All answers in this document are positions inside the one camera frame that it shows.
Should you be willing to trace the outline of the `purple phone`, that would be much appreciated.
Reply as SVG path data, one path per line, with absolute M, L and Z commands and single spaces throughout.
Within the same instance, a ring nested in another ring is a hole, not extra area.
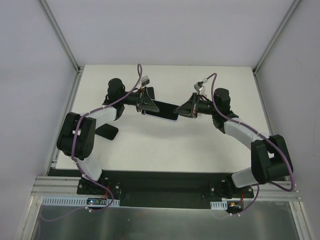
M 157 101 L 154 100 L 154 103 L 157 105 L 159 108 L 159 112 L 152 112 L 148 111 L 148 114 L 146 116 L 151 116 L 171 122 L 176 122 L 179 118 L 179 115 L 176 113 L 173 113 L 174 109 L 178 107 L 178 105 L 171 104 L 171 103 L 166 103 L 162 101 Z

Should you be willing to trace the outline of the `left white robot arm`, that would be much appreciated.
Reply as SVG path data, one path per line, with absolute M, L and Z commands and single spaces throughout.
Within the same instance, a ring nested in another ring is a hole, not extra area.
M 96 195 L 106 188 L 105 181 L 100 179 L 102 168 L 92 156 L 96 130 L 119 119 L 125 105 L 135 106 L 138 112 L 158 113 L 160 109 L 148 93 L 149 83 L 149 77 L 143 76 L 132 90 L 126 91 L 123 82 L 113 78 L 108 82 L 102 106 L 83 114 L 69 112 L 65 116 L 56 146 L 76 163 L 82 176 L 90 180 L 88 188 Z

